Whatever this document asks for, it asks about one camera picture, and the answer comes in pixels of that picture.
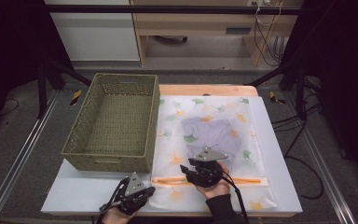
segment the white cabinet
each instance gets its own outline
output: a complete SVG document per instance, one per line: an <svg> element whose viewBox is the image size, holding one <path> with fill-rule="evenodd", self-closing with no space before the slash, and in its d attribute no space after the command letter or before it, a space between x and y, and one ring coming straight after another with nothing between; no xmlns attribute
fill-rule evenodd
<svg viewBox="0 0 358 224"><path fill-rule="evenodd" d="M50 5L129 5L128 0L45 0ZM51 13L71 61L139 61L130 13Z"/></svg>

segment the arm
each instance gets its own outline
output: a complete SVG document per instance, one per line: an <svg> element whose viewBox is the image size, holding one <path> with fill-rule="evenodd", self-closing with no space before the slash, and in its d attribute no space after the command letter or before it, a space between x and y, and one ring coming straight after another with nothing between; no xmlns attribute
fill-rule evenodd
<svg viewBox="0 0 358 224"><path fill-rule="evenodd" d="M228 174L228 168L225 164L219 161L218 163L222 166L223 171ZM213 224L245 223L243 216L237 214L232 208L228 182L222 179L210 188L203 188L200 186L196 186L196 188L206 199L206 204L213 216Z"/></svg>
<svg viewBox="0 0 358 224"><path fill-rule="evenodd" d="M117 208L109 209L103 216L103 224L127 224L130 219L136 216L136 212L128 216L120 212Z"/></svg>

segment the yellow tape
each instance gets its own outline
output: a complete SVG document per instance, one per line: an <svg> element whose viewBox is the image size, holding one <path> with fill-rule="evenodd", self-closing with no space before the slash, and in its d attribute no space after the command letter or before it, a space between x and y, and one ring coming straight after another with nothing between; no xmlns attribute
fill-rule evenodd
<svg viewBox="0 0 358 224"><path fill-rule="evenodd" d="M76 91L74 97L72 98L71 105L76 105L77 100L79 99L81 91Z"/></svg>
<svg viewBox="0 0 358 224"><path fill-rule="evenodd" d="M286 102L284 100L277 100L277 98L275 98L275 94L274 94L273 91L269 92L269 100L271 102L275 102L275 103L278 103L280 105L286 105Z"/></svg>

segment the human hand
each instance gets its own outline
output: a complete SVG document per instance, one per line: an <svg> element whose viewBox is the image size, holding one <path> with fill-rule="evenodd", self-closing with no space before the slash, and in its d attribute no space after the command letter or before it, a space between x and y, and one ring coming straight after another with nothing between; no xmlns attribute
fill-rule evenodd
<svg viewBox="0 0 358 224"><path fill-rule="evenodd" d="M224 163L221 161L217 162L223 169L223 176L228 178L226 174L228 174L229 170ZM203 188L201 186L196 186L196 189L203 194L203 196L208 200L214 198L216 196L229 194L229 184L226 180L221 179L217 184L211 186L209 188Z"/></svg>
<svg viewBox="0 0 358 224"><path fill-rule="evenodd" d="M127 224L137 213L138 211L129 216L120 212L116 207L111 208L103 216L103 224Z"/></svg>

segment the gray carpet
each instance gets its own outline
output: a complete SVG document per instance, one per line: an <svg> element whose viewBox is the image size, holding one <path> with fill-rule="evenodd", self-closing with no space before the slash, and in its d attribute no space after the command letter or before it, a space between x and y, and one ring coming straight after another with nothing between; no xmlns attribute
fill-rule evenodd
<svg viewBox="0 0 358 224"><path fill-rule="evenodd" d="M252 66L245 53L246 48L241 37L208 38L191 37L183 44L177 40L151 38L144 67L117 66L116 63L76 63L77 71L85 77L92 78L97 72L155 74L160 83L180 84L243 84L264 76L273 69L262 63ZM40 209L47 197L48 187L62 163L61 150L68 133L75 121L81 102L86 94L86 86L77 80L63 75L66 87L60 91L50 118L38 138L34 150L23 167L20 178L11 191L0 213L0 223L91 223L90 217L55 217L43 214ZM269 92L274 91L278 99L288 101L292 92L280 92L277 76L257 90L265 101L270 119L279 120L293 116L288 104L280 105L269 100ZM71 106L74 92L83 90L79 102ZM38 113L38 96L36 82L30 82L11 91L7 98L19 101L19 106L9 114L0 116L0 186L7 172L21 150L30 131L33 129ZM310 97L307 106L317 104L316 97ZM7 101L2 113L15 107L14 101ZM291 123L280 129L296 126ZM358 166L355 161L341 158L340 147L332 135L323 114L318 111L308 116L307 128L339 186L356 223L358 223ZM285 152L296 137L299 128L276 132L282 152ZM294 145L290 155L296 156L313 166L308 152L308 145L301 136ZM316 195L320 186L315 175L308 168L296 161L287 161L289 172L295 187L304 195ZM304 212L291 218L251 218L252 223L340 223L329 196L324 192L318 200L300 197ZM131 223L210 223L209 218L155 218L137 217Z"/></svg>
<svg viewBox="0 0 358 224"><path fill-rule="evenodd" d="M196 79L189 78L191 74L160 76L161 83L231 83L241 84L243 77L240 75L218 76L211 79L210 76L195 74ZM69 105L76 90L83 90L77 105ZM90 221L89 217L54 217L43 214L40 209L45 201L46 190L54 181L62 162L60 154L67 134L75 121L81 100L84 98L87 88L79 83L70 82L61 91L57 105L55 106L44 131L41 133L31 156L29 157L15 188L7 199L5 206L0 214L2 223L3 218L41 218L48 220L83 220ZM263 85L258 89L263 97L271 120L285 119L293 116L289 105L272 103L269 100L269 92L274 91L277 99L284 99L276 85ZM37 115L37 95L35 94L35 83L31 82L23 87L19 87L10 93L11 98L15 98L20 105L12 113L0 118L0 183L3 181L11 163L16 158L21 148L21 144L26 139L27 134L33 127ZM317 103L315 97L309 99L309 105ZM334 177L358 223L358 166L354 161L344 160L340 157L339 146L331 134L328 124L324 121L324 116L318 112L312 113L308 117L308 124L312 137L323 152L325 160L331 169ZM277 138L284 152L289 148L298 132L298 128L292 131L278 132ZM296 156L308 164L312 165L306 145L300 137L291 155ZM304 195L315 195L320 188L315 176L303 165L295 161L287 161L290 174L294 180L296 188ZM340 223L335 209L326 193L318 200L307 200L300 197L304 212L291 218L263 218L264 223ZM138 217L133 223L145 223L155 221L153 218ZM183 219L172 220L164 219L164 222L184 221ZM186 221L207 223L208 218L192 218ZM259 220L252 218L252 223Z"/></svg>

